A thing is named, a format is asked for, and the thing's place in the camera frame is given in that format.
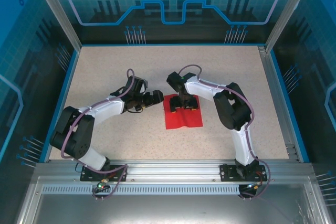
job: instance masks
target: vent slot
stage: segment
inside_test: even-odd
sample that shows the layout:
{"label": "vent slot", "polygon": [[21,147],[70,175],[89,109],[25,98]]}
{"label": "vent slot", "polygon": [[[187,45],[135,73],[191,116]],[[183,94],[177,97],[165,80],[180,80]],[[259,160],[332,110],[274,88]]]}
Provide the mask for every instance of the vent slot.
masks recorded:
{"label": "vent slot", "polygon": [[[111,192],[107,189],[98,195]],[[116,195],[232,195],[238,185],[119,185]],[[95,185],[45,185],[42,194],[90,195]]]}

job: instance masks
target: red fabric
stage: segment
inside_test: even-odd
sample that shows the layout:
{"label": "red fabric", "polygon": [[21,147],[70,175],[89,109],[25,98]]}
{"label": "red fabric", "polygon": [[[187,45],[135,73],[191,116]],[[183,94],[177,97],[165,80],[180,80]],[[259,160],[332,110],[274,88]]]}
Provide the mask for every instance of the red fabric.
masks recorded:
{"label": "red fabric", "polygon": [[198,110],[176,109],[176,112],[170,112],[169,101],[176,94],[165,95],[163,100],[164,117],[166,121],[166,130],[178,129],[181,127],[203,127],[201,108]]}

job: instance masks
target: blue enclosure panel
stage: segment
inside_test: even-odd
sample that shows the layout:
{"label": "blue enclosure panel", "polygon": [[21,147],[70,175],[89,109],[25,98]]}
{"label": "blue enclosure panel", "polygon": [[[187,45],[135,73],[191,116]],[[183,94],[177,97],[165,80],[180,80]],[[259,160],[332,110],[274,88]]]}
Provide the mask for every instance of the blue enclosure panel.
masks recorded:
{"label": "blue enclosure panel", "polygon": [[0,6],[0,223],[14,223],[73,47],[45,0]]}
{"label": "blue enclosure panel", "polygon": [[311,162],[336,172],[336,0],[301,0],[274,52]]}
{"label": "blue enclosure panel", "polygon": [[264,43],[287,0],[60,0],[83,44]]}

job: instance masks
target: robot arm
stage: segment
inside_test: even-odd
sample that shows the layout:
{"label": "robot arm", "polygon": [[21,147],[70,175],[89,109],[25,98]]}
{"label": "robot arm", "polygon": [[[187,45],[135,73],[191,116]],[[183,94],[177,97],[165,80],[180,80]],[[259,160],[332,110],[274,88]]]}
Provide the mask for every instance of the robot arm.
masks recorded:
{"label": "robot arm", "polygon": [[[197,109],[198,104],[193,95],[215,103],[220,121],[230,130],[232,135],[236,151],[237,172],[241,177],[246,177],[249,170],[258,165],[248,148],[245,132],[246,124],[251,120],[251,110],[238,96],[221,88],[228,87],[244,96],[240,87],[235,83],[227,86],[211,83],[198,79],[193,73],[181,77],[178,73],[173,72],[168,76],[167,82],[178,93],[178,96],[170,101],[172,112],[176,108]],[[247,132],[249,139],[251,139],[249,127]]]}
{"label": "robot arm", "polygon": [[110,163],[109,159],[98,153],[91,146],[93,128],[114,115],[119,115],[126,111],[139,113],[142,112],[143,108],[163,101],[163,94],[160,90],[154,90],[153,95],[151,95],[150,92],[146,92],[147,81],[138,77],[135,77],[132,88],[127,94],[116,99],[116,97],[120,95],[119,91],[124,93],[131,83],[132,77],[129,77],[125,87],[111,93],[106,98],[106,102],[102,102],[94,108],[89,106],[78,109],[71,106],[66,107],[62,111],[56,124],[50,144],[61,150],[69,129],[75,119],[87,108],[90,108],[72,131],[65,147],[65,153],[95,170],[108,169]]}

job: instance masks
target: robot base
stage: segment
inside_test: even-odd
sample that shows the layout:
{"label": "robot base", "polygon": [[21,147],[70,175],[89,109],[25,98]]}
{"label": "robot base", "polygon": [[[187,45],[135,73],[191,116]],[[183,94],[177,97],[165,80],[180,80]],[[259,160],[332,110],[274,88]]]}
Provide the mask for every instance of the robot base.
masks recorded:
{"label": "robot base", "polygon": [[[109,170],[116,169],[120,167],[121,165],[110,165]],[[83,182],[99,182],[104,178],[109,178],[110,182],[117,182],[120,176],[122,175],[123,169],[120,169],[116,171],[115,173],[109,173],[109,174],[99,174],[95,173],[83,166],[82,172],[80,175],[80,181]],[[127,176],[127,170],[125,172],[126,174],[123,175],[121,181],[124,182],[126,181],[126,176]]]}
{"label": "robot base", "polygon": [[253,172],[249,173],[245,178],[242,178],[237,172],[236,165],[221,165],[219,166],[219,173],[222,182],[259,182],[260,176],[257,172],[261,172],[261,179],[263,182],[267,181],[267,175],[264,165],[256,165]]}

